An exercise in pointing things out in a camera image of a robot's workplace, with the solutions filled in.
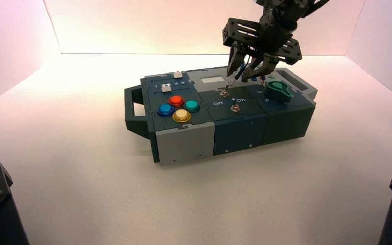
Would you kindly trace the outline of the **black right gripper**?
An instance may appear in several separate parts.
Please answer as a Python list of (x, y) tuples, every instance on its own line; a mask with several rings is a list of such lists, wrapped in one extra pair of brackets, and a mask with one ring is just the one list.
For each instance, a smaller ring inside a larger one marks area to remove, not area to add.
[[(289, 65), (302, 59), (302, 53), (293, 32), (302, 17), (299, 8), (269, 8), (259, 22), (229, 18), (222, 30), (223, 45), (230, 47), (226, 75), (231, 76), (237, 69), (235, 77), (242, 75), (247, 81), (252, 77), (268, 75), (273, 72), (279, 59)], [(264, 57), (265, 54), (277, 57)], [(257, 58), (247, 68), (246, 55)]]

